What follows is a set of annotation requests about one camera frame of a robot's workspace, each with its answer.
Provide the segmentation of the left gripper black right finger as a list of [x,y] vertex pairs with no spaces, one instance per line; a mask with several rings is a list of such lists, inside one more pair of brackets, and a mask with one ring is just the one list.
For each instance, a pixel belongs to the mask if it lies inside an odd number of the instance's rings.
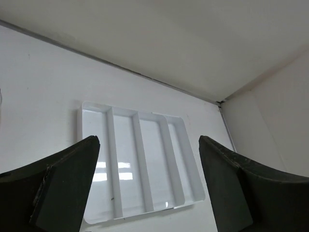
[[220,232],[306,232],[309,179],[229,150],[208,136],[199,153]]

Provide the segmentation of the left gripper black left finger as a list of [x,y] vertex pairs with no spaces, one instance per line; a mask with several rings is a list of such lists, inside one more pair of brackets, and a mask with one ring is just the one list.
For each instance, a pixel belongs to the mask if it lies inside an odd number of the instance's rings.
[[78,232],[100,149],[97,136],[0,175],[2,232]]

